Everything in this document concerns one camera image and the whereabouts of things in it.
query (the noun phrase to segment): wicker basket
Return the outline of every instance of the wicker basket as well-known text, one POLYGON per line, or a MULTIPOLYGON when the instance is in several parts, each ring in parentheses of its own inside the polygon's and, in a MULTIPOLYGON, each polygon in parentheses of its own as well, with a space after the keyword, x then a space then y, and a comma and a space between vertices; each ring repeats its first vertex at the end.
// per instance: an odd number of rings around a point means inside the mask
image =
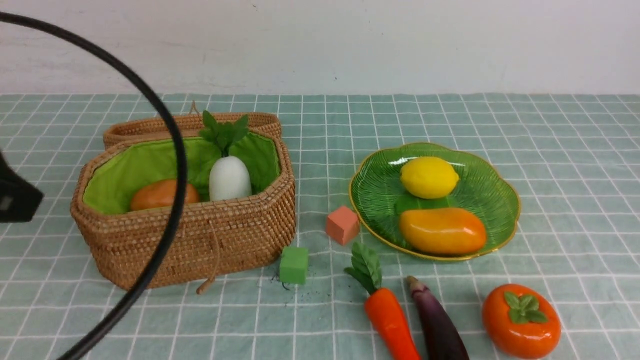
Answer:
MULTIPOLYGON (((235 122, 245 114, 249 115, 250 129, 259 130, 277 138, 282 136, 280 121, 274 114, 258 112, 213 113, 213 116, 218 121, 235 122)), ((196 109, 195 102, 191 105, 191 110, 188 114, 174 116, 174 119, 178 123, 178 127, 183 136, 195 136, 199 130, 204 128, 204 125, 202 124, 202 115, 196 109)), ((133 138, 149 139, 157 138, 159 135, 163 135, 164 138, 170 137, 164 121, 159 117, 153 117, 112 125, 104 132, 102 140, 104 142, 104 148, 108 149, 117 143, 133 138)))
MULTIPOLYGON (((280 158, 280 175, 263 192, 242 199, 186 204, 171 249, 148 288, 206 279, 202 293, 220 274, 273 263, 296 232, 295 182, 282 139, 272 140, 280 158)), ((170 208, 103 215, 83 202, 94 171, 135 143, 166 139, 140 136, 109 147, 87 163, 71 201, 71 216, 89 246, 100 273, 128 290, 146 266, 162 236, 170 208)))

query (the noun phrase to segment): orange sponge cube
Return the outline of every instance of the orange sponge cube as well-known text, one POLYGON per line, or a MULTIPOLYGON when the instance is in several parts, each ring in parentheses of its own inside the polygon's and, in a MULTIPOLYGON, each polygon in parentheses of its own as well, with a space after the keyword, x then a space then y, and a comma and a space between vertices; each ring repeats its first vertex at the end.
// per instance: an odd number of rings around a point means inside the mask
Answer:
POLYGON ((358 215, 346 206, 341 206, 326 217, 326 234, 345 246, 360 232, 358 215))

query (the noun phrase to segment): leaf-shaped plate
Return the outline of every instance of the leaf-shaped plate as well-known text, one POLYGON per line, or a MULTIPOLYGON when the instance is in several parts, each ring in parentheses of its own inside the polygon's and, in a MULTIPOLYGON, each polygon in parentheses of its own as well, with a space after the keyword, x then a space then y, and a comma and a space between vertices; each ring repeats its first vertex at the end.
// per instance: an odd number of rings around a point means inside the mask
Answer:
POLYGON ((349 183, 349 199, 360 222, 373 236, 391 247, 437 261, 476 258, 505 246, 515 235, 520 198, 514 188, 484 159, 434 143, 408 143, 369 155, 349 183), (448 161, 460 176, 456 188, 443 199, 424 200, 409 194, 400 182, 400 168, 419 156, 448 161), (397 223, 408 209, 457 207, 475 214, 486 228, 484 248, 463 256, 436 256, 414 249, 402 237, 397 223))

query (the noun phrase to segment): eggplant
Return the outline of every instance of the eggplant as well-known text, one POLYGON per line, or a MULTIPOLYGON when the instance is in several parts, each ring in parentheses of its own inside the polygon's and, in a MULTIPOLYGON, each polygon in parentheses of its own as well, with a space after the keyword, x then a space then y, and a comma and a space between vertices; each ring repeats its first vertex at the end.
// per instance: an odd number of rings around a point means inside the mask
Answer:
POLYGON ((406 281, 420 315, 429 360, 469 360, 456 326, 431 290, 413 276, 406 281))

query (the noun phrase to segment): black object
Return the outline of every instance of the black object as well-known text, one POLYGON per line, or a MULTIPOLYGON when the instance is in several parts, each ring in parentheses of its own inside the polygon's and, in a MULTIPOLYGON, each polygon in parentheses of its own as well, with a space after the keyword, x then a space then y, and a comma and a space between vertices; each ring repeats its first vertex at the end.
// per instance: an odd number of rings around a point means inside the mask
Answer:
POLYGON ((16 174, 0 152, 0 224, 30 222, 44 194, 16 174))
MULTIPOLYGON (((102 319, 102 321, 100 321, 95 326, 95 328, 93 328, 93 330, 91 330, 71 349, 69 349, 60 358, 58 358, 58 360, 80 360, 80 358, 86 355, 89 350, 91 350, 109 331, 111 331, 111 329, 128 312, 131 306, 140 298, 140 295, 142 295, 142 293, 145 291, 145 289, 153 279, 153 276, 156 274, 158 268, 160 267, 164 256, 171 247, 173 237, 175 236, 178 225, 180 223, 180 217, 182 216, 184 199, 187 189, 187 155, 184 149, 184 142, 182 142, 180 129, 175 123, 175 119, 172 117, 169 110, 167 110, 162 100, 160 100, 156 93, 151 90, 151 88, 133 70, 131 70, 120 60, 116 59, 113 55, 109 54, 107 51, 63 28, 59 28, 44 21, 32 19, 30 17, 0 12, 0 22, 20 25, 24 26, 25 28, 40 30, 44 33, 53 35, 88 51, 102 61, 111 65, 115 70, 117 70, 125 78, 127 78, 157 110, 158 114, 160 114, 160 117, 162 117, 164 123, 169 129, 171 139, 173 140, 173 144, 175 146, 175 156, 177 159, 178 167, 178 185, 175 191, 175 200, 173 202, 171 213, 169 215, 169 219, 164 229, 162 238, 158 243, 156 251, 154 252, 153 256, 149 260, 147 266, 142 271, 140 277, 133 285, 133 287, 122 297, 122 299, 120 299, 118 304, 107 314, 107 316, 105 316, 104 319, 102 319)), ((15 172, 11 171, 4 160, 0 164, 0 181, 0 184, 2 185, 0 195, 5 193, 5 182, 14 186, 13 188, 9 187, 9 191, 6 192, 10 196, 15 196, 12 197, 12 199, 8 200, 8 202, 10 202, 10 206, 20 206, 15 204, 16 202, 19 204, 22 201, 28 203, 28 205, 25 205, 22 208, 17 208, 22 209, 22 211, 24 212, 23 215, 19 218, 33 218, 33 214, 37 210, 40 200, 42 200, 42 193, 40 193, 39 190, 33 188, 25 180, 21 179, 17 174, 15 174, 15 172)))

